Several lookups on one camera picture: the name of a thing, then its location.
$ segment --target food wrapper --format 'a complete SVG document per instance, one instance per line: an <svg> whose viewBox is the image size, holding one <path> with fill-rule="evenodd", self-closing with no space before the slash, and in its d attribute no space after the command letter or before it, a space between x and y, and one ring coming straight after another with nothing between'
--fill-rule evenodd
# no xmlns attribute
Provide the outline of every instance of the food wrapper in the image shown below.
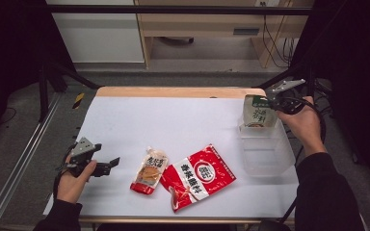
<svg viewBox="0 0 370 231"><path fill-rule="evenodd" d="M171 193L174 212L196 203L236 180L212 144L170 165L161 184Z"/></svg>
<svg viewBox="0 0 370 231"><path fill-rule="evenodd" d="M168 164L168 157L164 151L151 147L146 152L130 189L137 193L152 194Z"/></svg>

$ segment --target human hand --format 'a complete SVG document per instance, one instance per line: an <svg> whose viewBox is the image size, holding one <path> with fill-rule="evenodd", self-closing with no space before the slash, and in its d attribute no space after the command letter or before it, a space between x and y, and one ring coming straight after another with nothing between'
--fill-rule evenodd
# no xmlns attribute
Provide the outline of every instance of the human hand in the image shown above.
<svg viewBox="0 0 370 231"><path fill-rule="evenodd" d="M311 96L306 96L304 99L311 104L314 103ZM305 106L295 115L277 111L277 116L287 124L292 133L303 144L306 156L317 152L326 152L320 137L320 119L313 109Z"/></svg>
<svg viewBox="0 0 370 231"><path fill-rule="evenodd" d="M66 159L67 163L69 161L70 156L68 156ZM59 182L57 199L72 204L77 203L77 200L79 199L80 194L82 193L84 186L86 185L86 182L89 181L90 176L94 172L96 165L97 161L92 160L78 177L74 177L68 171L65 172Z"/></svg>

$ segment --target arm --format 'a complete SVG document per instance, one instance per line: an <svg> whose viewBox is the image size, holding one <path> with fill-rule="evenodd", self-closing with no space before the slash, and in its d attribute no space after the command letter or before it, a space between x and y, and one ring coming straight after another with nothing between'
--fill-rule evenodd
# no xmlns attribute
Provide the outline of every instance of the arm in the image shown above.
<svg viewBox="0 0 370 231"><path fill-rule="evenodd" d="M80 230L78 219L83 206L77 203L77 200L94 172L95 166L96 161L91 161L78 177L74 177L68 171L62 175L53 207L46 219L36 225L34 231Z"/></svg>
<svg viewBox="0 0 370 231"><path fill-rule="evenodd" d="M363 230L356 198L321 141L318 116L307 106L296 115L277 115L304 146L305 159L297 167L296 230Z"/></svg>

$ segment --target black curtain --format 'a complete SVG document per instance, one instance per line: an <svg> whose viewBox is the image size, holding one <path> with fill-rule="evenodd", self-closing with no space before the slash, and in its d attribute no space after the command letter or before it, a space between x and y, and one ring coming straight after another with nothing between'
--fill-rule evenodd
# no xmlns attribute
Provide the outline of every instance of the black curtain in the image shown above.
<svg viewBox="0 0 370 231"><path fill-rule="evenodd" d="M339 9L329 2L315 6ZM315 77L331 81L334 114L356 156L370 167L370 3L348 0L343 6L330 25L333 14L308 19L292 64L308 59Z"/></svg>
<svg viewBox="0 0 370 231"><path fill-rule="evenodd" d="M24 7L32 3L46 4L44 0L0 0L0 117L12 92L39 80L43 64L56 61L75 71L52 14ZM50 73L48 80L56 90L66 89L60 73Z"/></svg>

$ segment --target black sleeve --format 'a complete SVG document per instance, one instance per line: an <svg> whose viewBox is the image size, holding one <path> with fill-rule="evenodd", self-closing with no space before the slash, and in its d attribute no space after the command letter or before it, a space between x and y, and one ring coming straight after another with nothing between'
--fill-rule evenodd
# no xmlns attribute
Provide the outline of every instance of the black sleeve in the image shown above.
<svg viewBox="0 0 370 231"><path fill-rule="evenodd" d="M327 153L305 158L297 167L297 231L363 231L357 201Z"/></svg>
<svg viewBox="0 0 370 231"><path fill-rule="evenodd" d="M79 231L79 216L82 208L81 204L71 204L56 199L46 219L41 220L34 231Z"/></svg>

